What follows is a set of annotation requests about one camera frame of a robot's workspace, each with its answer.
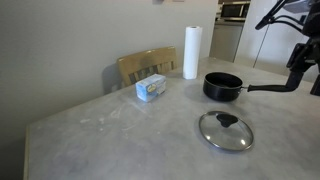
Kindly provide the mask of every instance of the countertop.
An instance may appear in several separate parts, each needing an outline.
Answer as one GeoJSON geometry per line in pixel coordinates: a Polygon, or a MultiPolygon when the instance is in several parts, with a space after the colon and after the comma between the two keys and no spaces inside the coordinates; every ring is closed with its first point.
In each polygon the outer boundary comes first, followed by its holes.
{"type": "Polygon", "coordinates": [[[26,144],[26,179],[319,179],[320,97],[302,82],[291,93],[242,91],[220,103],[202,92],[213,71],[239,76],[244,85],[284,84],[286,77],[205,58],[195,80],[178,68],[166,91],[145,103],[135,87],[32,123],[26,144]],[[228,152],[200,135],[198,121],[213,111],[234,114],[254,133],[251,149],[228,152]]]}
{"type": "Polygon", "coordinates": [[[237,21],[224,21],[224,20],[218,20],[215,21],[215,25],[227,25],[227,26],[244,26],[245,22],[237,22],[237,21]]]}

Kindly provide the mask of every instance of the lid knob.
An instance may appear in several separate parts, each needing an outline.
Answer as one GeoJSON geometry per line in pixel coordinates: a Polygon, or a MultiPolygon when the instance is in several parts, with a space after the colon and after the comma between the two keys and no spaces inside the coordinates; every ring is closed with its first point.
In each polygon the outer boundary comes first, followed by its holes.
{"type": "Polygon", "coordinates": [[[221,126],[228,128],[231,124],[238,122],[238,118],[231,114],[218,114],[217,119],[220,121],[221,126]]]}

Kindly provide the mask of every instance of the kitchen cabinet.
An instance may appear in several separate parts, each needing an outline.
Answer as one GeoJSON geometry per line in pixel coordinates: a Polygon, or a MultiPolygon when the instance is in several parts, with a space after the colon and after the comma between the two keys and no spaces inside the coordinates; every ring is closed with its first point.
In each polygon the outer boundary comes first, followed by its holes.
{"type": "Polygon", "coordinates": [[[233,62],[242,28],[243,23],[216,23],[212,35],[210,57],[233,62]]]}

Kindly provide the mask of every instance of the box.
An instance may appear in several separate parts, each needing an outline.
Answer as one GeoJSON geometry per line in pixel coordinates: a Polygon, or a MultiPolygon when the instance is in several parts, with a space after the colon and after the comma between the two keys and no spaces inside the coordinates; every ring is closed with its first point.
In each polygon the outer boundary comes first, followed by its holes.
{"type": "Polygon", "coordinates": [[[137,96],[145,102],[151,101],[165,89],[166,77],[159,74],[154,74],[136,83],[137,96]]]}

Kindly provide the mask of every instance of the microwave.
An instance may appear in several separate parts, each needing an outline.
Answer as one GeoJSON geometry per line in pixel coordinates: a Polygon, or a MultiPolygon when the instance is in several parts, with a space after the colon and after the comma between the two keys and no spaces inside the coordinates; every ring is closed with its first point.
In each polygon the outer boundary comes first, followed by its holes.
{"type": "Polygon", "coordinates": [[[250,1],[224,2],[220,19],[230,21],[245,21],[250,1]]]}

